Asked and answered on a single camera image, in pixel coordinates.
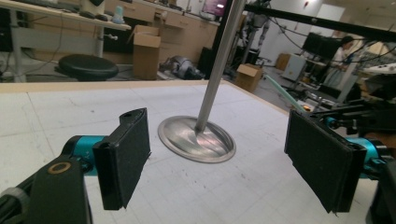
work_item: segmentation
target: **person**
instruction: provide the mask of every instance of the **person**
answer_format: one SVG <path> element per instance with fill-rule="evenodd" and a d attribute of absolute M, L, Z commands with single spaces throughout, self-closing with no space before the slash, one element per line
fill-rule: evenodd
<path fill-rule="evenodd" d="M 353 46 L 354 39 L 350 35 L 346 35 L 340 41 L 340 47 L 335 52 L 332 58 L 332 68 L 329 70 L 323 85 L 336 88 L 342 79 L 342 75 L 347 70 L 347 55 L 346 51 Z"/>

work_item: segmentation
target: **desk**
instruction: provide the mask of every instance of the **desk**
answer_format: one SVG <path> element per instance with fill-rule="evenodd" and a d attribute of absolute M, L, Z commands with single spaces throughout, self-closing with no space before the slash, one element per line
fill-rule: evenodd
<path fill-rule="evenodd" d="M 102 57 L 103 53 L 103 37 L 104 28 L 112 28 L 118 30 L 130 30 L 129 25 L 116 24 L 111 21 L 92 20 L 80 17 L 76 13 L 62 12 L 60 10 L 37 7 L 24 3 L 14 2 L 10 0 L 0 0 L 0 7 L 10 9 L 11 17 L 11 34 L 12 45 L 14 48 L 15 58 L 15 82 L 25 82 L 26 77 L 22 71 L 21 63 L 21 48 L 32 49 L 54 49 L 73 51 L 76 53 L 95 52 L 95 55 Z M 23 28 L 18 25 L 17 11 L 35 13 L 43 16 L 58 17 L 65 21 L 80 21 L 86 22 L 97 26 L 97 38 L 67 36 L 62 34 L 62 27 L 60 34 L 38 31 L 29 28 Z"/>
<path fill-rule="evenodd" d="M 107 135 L 119 115 L 148 109 L 152 154 L 126 210 L 104 211 L 96 177 L 85 177 L 93 223 L 365 223 L 376 182 L 361 180 L 350 213 L 327 214 L 284 153 L 288 114 L 221 82 L 209 120 L 236 143 L 226 162 L 189 161 L 157 129 L 197 116 L 207 81 L 10 83 L 0 89 L 0 192 L 58 156 L 78 134 Z"/>

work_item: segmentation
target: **computer monitor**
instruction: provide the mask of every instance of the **computer monitor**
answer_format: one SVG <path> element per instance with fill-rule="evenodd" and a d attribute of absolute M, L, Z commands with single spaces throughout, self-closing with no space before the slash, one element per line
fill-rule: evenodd
<path fill-rule="evenodd" d="M 309 33 L 303 49 L 322 59 L 331 60 L 340 47 L 340 40 L 315 33 Z"/>
<path fill-rule="evenodd" d="M 339 39 L 323 36 L 318 55 L 323 59 L 331 60 L 340 46 Z"/>
<path fill-rule="evenodd" d="M 222 17 L 226 4 L 227 0 L 205 0 L 202 11 L 217 17 Z"/>
<path fill-rule="evenodd" d="M 321 35 L 317 35 L 315 33 L 309 33 L 303 44 L 303 50 L 318 55 L 321 44 L 322 44 Z"/>

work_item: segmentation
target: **black cable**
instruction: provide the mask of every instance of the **black cable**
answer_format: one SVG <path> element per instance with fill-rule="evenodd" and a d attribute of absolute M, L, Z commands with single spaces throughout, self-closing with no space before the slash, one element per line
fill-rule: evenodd
<path fill-rule="evenodd" d="M 23 180 L 17 188 L 22 189 L 27 195 L 30 195 L 34 179 L 35 174 Z M 4 195 L 0 201 L 0 223 L 4 223 L 8 219 L 21 213 L 21 204 L 16 198 Z"/>
<path fill-rule="evenodd" d="M 125 69 L 125 70 L 119 71 L 119 73 L 128 72 L 128 71 L 132 71 L 132 70 L 134 70 L 134 69 L 133 69 L 133 68 L 128 68 L 128 69 Z"/>
<path fill-rule="evenodd" d="M 29 20 L 29 21 L 26 21 L 26 22 L 39 21 L 39 20 L 43 20 L 43 19 L 46 19 L 46 18 L 47 18 L 47 16 L 43 16 L 43 17 L 39 17 L 39 18 L 37 18 L 37 19 L 34 19 L 34 20 Z"/>
<path fill-rule="evenodd" d="M 66 77 L 66 76 L 42 75 L 42 74 L 30 74 L 29 77 L 60 77 L 60 78 L 70 78 L 70 77 Z"/>
<path fill-rule="evenodd" d="M 283 28 L 283 27 L 277 22 L 276 18 L 274 18 L 274 19 L 275 19 L 275 21 L 271 20 L 271 18 L 268 17 L 268 20 L 270 20 L 271 22 L 275 23 L 280 29 L 282 29 L 282 30 L 287 30 L 287 31 L 290 31 L 290 32 L 291 32 L 291 30 L 286 29 L 286 28 Z M 282 32 L 282 34 L 283 34 L 293 45 L 295 45 L 297 48 L 299 48 L 299 49 L 305 51 L 303 48 L 301 48 L 299 45 L 297 45 L 294 41 L 292 41 L 292 40 L 286 35 L 285 32 Z M 355 40 L 366 40 L 366 38 L 355 39 Z M 352 53 L 348 54 L 347 58 L 350 57 L 353 53 L 355 53 L 355 52 L 357 52 L 357 51 L 359 51 L 360 49 L 363 49 L 363 48 L 364 48 L 364 45 L 361 46 L 359 49 L 353 51 Z M 353 62 L 353 61 L 352 61 L 351 63 L 365 63 L 365 62 L 369 62 L 369 61 L 374 60 L 374 59 L 379 59 L 379 58 L 381 58 L 381 57 L 383 57 L 383 56 L 385 56 L 385 55 L 391 53 L 391 52 L 394 51 L 394 50 L 396 50 L 396 47 L 394 47 L 393 49 L 389 50 L 388 52 L 383 53 L 383 54 L 381 54 L 381 55 L 378 55 L 378 56 L 376 56 L 376 57 L 374 57 L 374 58 L 370 58 L 370 59 L 366 59 L 366 60 L 359 60 L 359 61 L 356 61 L 356 62 Z M 344 63 L 345 60 L 343 60 L 343 61 L 330 60 L 329 63 L 331 63 L 331 62 L 333 62 L 333 63 Z"/>
<path fill-rule="evenodd" d="M 137 78 L 133 78 L 133 77 L 130 77 L 130 78 L 114 77 L 114 78 L 117 78 L 117 79 L 120 79 L 120 80 L 112 80 L 112 81 L 143 81 L 142 79 L 137 79 Z"/>
<path fill-rule="evenodd" d="M 51 63 L 51 62 L 53 61 L 53 59 L 55 58 L 55 55 L 56 55 L 56 54 L 58 53 L 58 51 L 61 49 L 62 40 L 63 40 L 63 37 L 64 37 L 64 17 L 63 17 L 63 14 L 64 14 L 63 12 L 61 12 L 61 14 L 60 14 L 60 15 L 61 15 L 61 32 L 60 32 L 60 34 L 59 34 L 59 43 L 58 43 L 58 47 L 57 47 L 56 50 L 53 52 L 51 59 L 50 59 L 49 61 L 43 63 L 41 66 L 39 66 L 39 67 L 36 68 L 36 69 L 32 69 L 32 70 L 29 70 L 29 71 L 27 71 L 27 72 L 24 72 L 25 75 L 27 75 L 28 73 L 31 73 L 31 72 L 40 70 L 41 68 L 43 68 L 43 67 L 46 66 L 47 64 Z"/>

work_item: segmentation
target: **cardboard box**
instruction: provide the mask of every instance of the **cardboard box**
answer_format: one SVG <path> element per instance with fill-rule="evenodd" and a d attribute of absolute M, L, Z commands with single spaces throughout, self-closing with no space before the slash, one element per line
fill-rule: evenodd
<path fill-rule="evenodd" d="M 235 85 L 245 91 L 254 92 L 260 78 L 262 78 L 262 69 L 259 66 L 245 63 L 240 64 L 236 71 Z"/>
<path fill-rule="evenodd" d="M 275 68 L 285 71 L 286 66 L 288 65 L 290 58 L 290 54 L 281 53 L 277 57 Z"/>
<path fill-rule="evenodd" d="M 134 28 L 134 77 L 156 80 L 160 58 L 160 29 L 136 25 Z"/>

